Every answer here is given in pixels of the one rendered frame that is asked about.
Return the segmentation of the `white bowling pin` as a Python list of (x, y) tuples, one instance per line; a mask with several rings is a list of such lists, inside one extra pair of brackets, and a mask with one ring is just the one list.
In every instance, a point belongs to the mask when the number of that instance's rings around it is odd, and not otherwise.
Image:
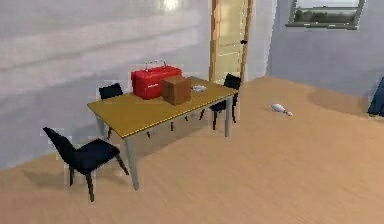
[(282, 105), (280, 105), (280, 104), (272, 104), (271, 105), (271, 108), (273, 109), (273, 110), (275, 110), (276, 112), (281, 112), (281, 113), (284, 113), (284, 114), (286, 114), (286, 115), (288, 115), (288, 116), (293, 116), (293, 113), (292, 112), (290, 112), (290, 111), (287, 111)]

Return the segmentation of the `brown cardboard box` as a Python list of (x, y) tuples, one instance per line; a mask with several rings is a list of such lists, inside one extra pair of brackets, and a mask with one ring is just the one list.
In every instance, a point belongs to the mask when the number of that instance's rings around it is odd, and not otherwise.
[(162, 81), (162, 97), (172, 104), (180, 105), (191, 99), (191, 80), (183, 76), (172, 76)]

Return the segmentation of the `pale yellow room door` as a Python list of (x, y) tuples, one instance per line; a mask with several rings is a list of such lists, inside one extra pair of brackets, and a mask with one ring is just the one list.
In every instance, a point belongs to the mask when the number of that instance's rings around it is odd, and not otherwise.
[(244, 79), (254, 0), (212, 0), (209, 80), (223, 84), (228, 73)]

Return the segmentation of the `black chair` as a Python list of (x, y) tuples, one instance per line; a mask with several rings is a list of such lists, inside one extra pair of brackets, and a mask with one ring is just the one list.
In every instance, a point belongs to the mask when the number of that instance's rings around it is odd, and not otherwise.
[[(224, 86), (231, 89), (239, 90), (241, 86), (241, 78), (234, 76), (231, 73), (228, 73), (224, 80)], [(238, 94), (235, 94), (232, 97), (232, 106), (231, 106), (233, 122), (236, 122), (235, 107), (237, 105), (237, 100), (238, 100)], [(225, 100), (220, 101), (219, 103), (216, 103), (210, 106), (209, 109), (213, 112), (212, 129), (215, 130), (218, 114), (226, 109), (226, 101)]]
[(102, 100), (105, 100), (105, 99), (122, 95), (123, 91), (122, 91), (121, 85), (119, 83), (115, 83), (109, 86), (100, 87), (99, 94), (100, 94), (100, 98)]
[(91, 202), (94, 201), (92, 173), (96, 169), (115, 158), (124, 173), (129, 174), (121, 159), (119, 149), (112, 144), (97, 138), (80, 148), (75, 148), (67, 137), (60, 135), (53, 129), (44, 127), (43, 131), (55, 146), (62, 160), (68, 165), (70, 184), (73, 184), (75, 172), (85, 176)]

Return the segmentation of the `yellow table with grey legs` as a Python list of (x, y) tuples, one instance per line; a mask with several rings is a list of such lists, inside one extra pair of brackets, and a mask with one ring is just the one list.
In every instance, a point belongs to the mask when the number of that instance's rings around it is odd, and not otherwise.
[(87, 104), (96, 117), (103, 138), (106, 138), (104, 129), (108, 125), (124, 140), (129, 173), (135, 190), (139, 189), (139, 178), (135, 150), (132, 145), (133, 136), (149, 131), (162, 123), (168, 123), (179, 117), (183, 118), (195, 112), (200, 112), (202, 109), (207, 109), (221, 101), (226, 101), (225, 136), (229, 136), (232, 123), (232, 102), (238, 91), (193, 76), (189, 77), (189, 80), (192, 85), (205, 86), (206, 90), (196, 92), (190, 89), (191, 99), (181, 105), (172, 105), (161, 97), (143, 100), (133, 93)]

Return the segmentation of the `grey framed window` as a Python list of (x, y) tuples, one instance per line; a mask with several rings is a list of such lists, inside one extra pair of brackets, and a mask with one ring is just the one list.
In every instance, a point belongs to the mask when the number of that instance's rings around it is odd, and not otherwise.
[(293, 0), (287, 27), (356, 30), (366, 0)]

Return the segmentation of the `dark blue furniture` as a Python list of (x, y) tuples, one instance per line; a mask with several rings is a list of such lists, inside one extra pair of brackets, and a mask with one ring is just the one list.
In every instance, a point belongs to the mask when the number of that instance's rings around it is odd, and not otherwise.
[(384, 117), (384, 77), (381, 79), (367, 113)]

